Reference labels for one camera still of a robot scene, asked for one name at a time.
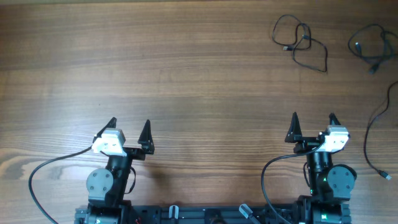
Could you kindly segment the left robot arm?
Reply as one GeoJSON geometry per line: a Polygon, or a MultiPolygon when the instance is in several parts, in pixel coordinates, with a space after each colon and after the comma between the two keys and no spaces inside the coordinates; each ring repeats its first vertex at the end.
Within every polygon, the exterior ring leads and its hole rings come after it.
{"type": "Polygon", "coordinates": [[[126,138],[116,127],[112,118],[93,138],[92,149],[108,157],[105,168],[96,169],[86,180],[88,206],[75,210],[76,224],[125,224],[141,223],[140,215],[133,209],[131,201],[124,196],[132,192],[135,184],[127,188],[134,160],[143,161],[155,151],[151,124],[147,120],[137,141],[140,147],[125,147],[126,138]]]}

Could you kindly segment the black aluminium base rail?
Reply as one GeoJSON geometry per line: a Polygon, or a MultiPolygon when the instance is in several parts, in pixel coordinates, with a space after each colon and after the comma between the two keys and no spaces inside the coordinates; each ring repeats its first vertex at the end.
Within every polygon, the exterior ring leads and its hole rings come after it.
{"type": "Polygon", "coordinates": [[[75,223],[351,223],[347,204],[265,205],[248,211],[234,207],[134,206],[124,208],[78,208],[75,223]]]}

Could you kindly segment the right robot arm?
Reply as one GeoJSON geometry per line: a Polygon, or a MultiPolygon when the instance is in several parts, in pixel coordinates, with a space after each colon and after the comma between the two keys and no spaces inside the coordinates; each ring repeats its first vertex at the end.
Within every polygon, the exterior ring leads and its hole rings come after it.
{"type": "Polygon", "coordinates": [[[295,144],[295,156],[307,158],[310,187],[310,195],[301,195],[292,205],[294,223],[351,223],[347,201],[357,173],[350,166],[334,165],[332,161],[332,155],[344,149],[350,133],[333,113],[329,119],[330,124],[318,136],[304,137],[297,113],[292,115],[285,142],[295,144]]]}

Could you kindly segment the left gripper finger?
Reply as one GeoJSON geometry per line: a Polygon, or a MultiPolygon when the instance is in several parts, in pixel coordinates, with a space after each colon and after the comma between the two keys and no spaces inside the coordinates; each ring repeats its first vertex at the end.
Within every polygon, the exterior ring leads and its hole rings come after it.
{"type": "Polygon", "coordinates": [[[116,117],[112,117],[109,122],[97,133],[94,135],[94,138],[100,138],[101,135],[103,134],[103,132],[107,129],[107,128],[115,128],[116,127],[116,123],[117,123],[117,118],[116,117]]]}
{"type": "Polygon", "coordinates": [[[152,138],[151,123],[149,119],[146,121],[137,143],[141,145],[141,148],[145,154],[154,154],[155,146],[152,138]]]}

